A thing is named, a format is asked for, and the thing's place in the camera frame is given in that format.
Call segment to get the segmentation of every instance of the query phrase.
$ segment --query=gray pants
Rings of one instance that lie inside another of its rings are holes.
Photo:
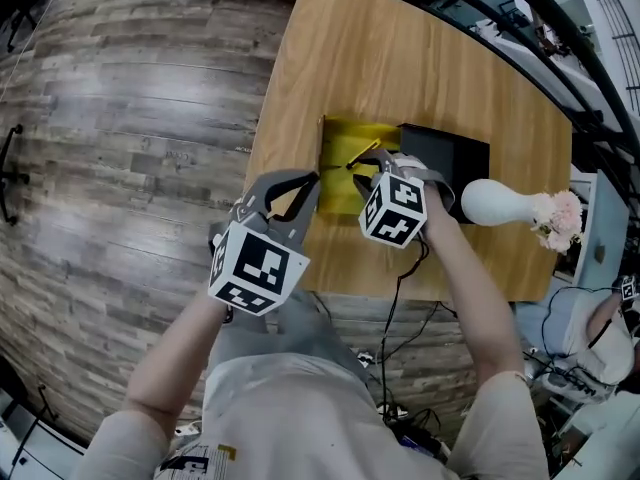
[[[366,384],[367,372],[329,318],[317,311],[309,293],[294,291],[277,311],[278,334],[270,334],[264,317],[235,310],[233,321],[222,326],[211,349],[207,376],[215,366],[236,357],[295,352],[332,361]]]

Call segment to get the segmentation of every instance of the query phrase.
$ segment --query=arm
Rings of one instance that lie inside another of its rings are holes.
[[[524,371],[513,313],[462,234],[443,208],[438,191],[425,186],[426,237],[449,283],[462,334],[471,353],[478,385],[503,371]]]
[[[225,316],[226,305],[209,297],[203,285],[134,370],[123,410],[150,416],[171,439]]]
[[[613,318],[621,302],[622,295],[620,292],[615,292],[598,304],[587,323],[587,338],[589,342],[592,342],[598,337],[605,328],[605,325]]]

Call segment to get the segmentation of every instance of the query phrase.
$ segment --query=wire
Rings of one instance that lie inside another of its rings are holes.
[[[455,318],[458,318],[458,313],[456,313],[453,309],[448,308],[447,306],[445,306],[442,301],[438,301],[438,304],[440,304],[440,306],[442,306],[442,309],[447,310],[449,313],[451,313]]]
[[[384,326],[384,334],[382,335],[382,340],[380,341],[380,347],[378,347],[378,351],[376,352],[376,358],[375,361],[376,363],[378,363],[378,358],[381,357],[382,360],[380,361],[380,366],[381,366],[381,380],[382,380],[382,410],[383,410],[383,415],[382,415],[382,420],[384,422],[386,422],[388,420],[388,415],[387,415],[387,375],[386,375],[386,370],[385,370],[385,354],[384,354],[384,346],[387,342],[387,335],[389,334],[389,327],[391,326],[391,322],[393,321],[393,316],[395,315],[396,312],[396,305],[398,304],[398,296],[400,294],[400,285],[402,284],[402,281],[404,279],[406,279],[407,277],[411,276],[414,274],[414,272],[418,269],[418,267],[420,266],[420,264],[423,262],[423,260],[425,258],[427,258],[427,256],[429,256],[429,246],[426,244],[426,242],[422,239],[422,237],[420,236],[420,234],[417,235],[418,241],[420,242],[420,256],[418,257],[418,259],[416,260],[416,262],[413,264],[413,266],[404,274],[402,274],[401,276],[398,276],[398,279],[396,281],[396,293],[393,297],[393,303],[391,304],[391,309],[389,309],[389,316],[387,317],[387,323]]]
[[[380,381],[380,379],[378,379],[378,377],[376,377],[373,373],[369,372],[369,376],[375,380],[380,386],[382,386],[382,382]],[[391,403],[392,404],[396,404],[396,399],[393,396],[393,391],[391,391],[391,388],[387,387],[387,391],[389,392],[389,395],[391,395]]]
[[[318,303],[318,305],[320,305],[320,307],[322,307],[322,309],[324,309],[324,311],[327,313],[327,316],[329,317],[329,322],[333,324],[333,316],[331,315],[331,311],[329,311],[329,308],[327,307],[327,305],[324,302],[322,302],[322,299],[318,296],[316,292],[311,292],[311,294],[316,299],[316,302]]]
[[[581,371],[583,374],[585,374],[587,377],[589,377],[589,380],[593,381],[593,382],[597,382],[598,384],[606,387],[606,388],[615,388],[618,385],[617,384],[607,384],[606,382],[602,382],[601,380],[596,379],[588,370],[585,370],[582,366],[580,366],[579,364],[573,366],[568,372],[567,374],[571,374],[571,372],[573,370],[579,370]]]
[[[573,354],[551,354],[549,352],[549,348],[547,347],[547,342],[545,340],[545,336],[544,336],[544,330],[545,330],[545,325],[547,323],[547,321],[549,320],[549,317],[551,317],[551,306],[553,304],[553,300],[556,298],[556,295],[558,295],[560,292],[565,291],[565,290],[582,290],[588,293],[596,293],[596,292],[601,292],[604,290],[619,290],[619,288],[613,287],[613,286],[607,286],[605,288],[596,288],[596,289],[592,289],[592,288],[584,288],[582,286],[563,286],[562,288],[558,288],[556,290],[556,292],[551,296],[551,299],[549,300],[549,304],[547,305],[547,314],[545,315],[544,319],[542,320],[542,329],[541,329],[541,335],[542,335],[542,346],[544,347],[544,352],[545,354],[547,354],[547,356],[550,359],[568,359],[569,357],[575,355],[576,353]]]
[[[429,323],[429,320],[431,320],[431,317],[435,314],[436,310],[438,309],[438,302],[436,303],[436,306],[431,310],[431,313],[429,314],[429,316],[427,318],[425,318],[424,322],[422,322],[422,327],[420,327],[420,330],[415,333],[413,336],[411,336],[411,338],[406,339],[405,341],[403,341],[402,343],[400,343],[400,345],[398,345],[396,348],[394,348],[391,352],[389,352],[387,354],[387,357],[383,358],[383,361],[386,361],[387,359],[389,359],[393,354],[395,354],[398,350],[400,350],[402,347],[404,347],[405,345],[408,345],[409,343],[411,343],[412,341],[416,340],[421,334],[422,331],[424,331],[424,328],[427,326],[427,324]]]
[[[424,426],[427,423],[429,423],[429,418],[431,417],[431,415],[433,415],[433,417],[436,420],[436,423],[438,424],[438,432],[439,432],[440,430],[442,430],[442,423],[440,422],[440,418],[438,417],[438,413],[436,411],[434,411],[433,409],[426,409],[426,414],[425,414],[424,418],[422,418],[422,421],[420,421],[420,423],[418,423],[418,427],[419,428],[424,428]]]
[[[571,368],[571,370],[565,372],[564,370],[561,370],[559,368],[556,368],[555,366],[552,366],[552,362],[553,362],[552,359],[550,359],[548,363],[545,363],[541,359],[535,357],[533,354],[529,354],[528,352],[524,352],[524,351],[523,351],[523,354],[535,361],[538,361],[542,366],[544,366],[544,369],[541,372],[539,372],[535,377],[533,377],[532,380],[534,381],[537,380],[540,376],[542,376],[548,371],[550,373],[555,373],[556,375],[560,375],[561,377],[564,377],[564,379],[567,382],[571,382],[572,384],[577,386],[579,389],[588,389],[591,392],[591,394],[595,394],[595,390],[589,388],[589,386],[582,379],[571,374],[571,372],[575,368]]]

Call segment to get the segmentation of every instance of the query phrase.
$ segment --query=white cloth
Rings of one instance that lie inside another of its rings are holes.
[[[618,384],[631,373],[635,362],[633,340],[620,311],[616,311],[611,324],[591,349],[587,337],[591,315],[609,295],[609,290],[578,293],[563,347],[572,355],[566,361],[575,361],[600,382]]]
[[[548,478],[529,390],[514,372],[482,386],[447,469],[398,444],[352,373],[292,353],[217,366],[205,390],[202,436],[159,465],[167,449],[155,421],[119,412],[104,420],[74,478]]]

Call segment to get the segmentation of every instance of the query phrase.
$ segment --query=floor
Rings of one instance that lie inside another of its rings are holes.
[[[10,187],[20,222],[0,225],[0,352],[80,440],[208,275],[207,228],[241,194],[294,2],[55,0],[15,71],[26,41],[1,46],[1,129],[23,124],[11,156],[31,183]],[[345,341],[375,352],[390,301],[320,297]],[[403,302],[388,346],[432,311]],[[475,389],[453,317],[438,310],[387,370],[451,444]]]

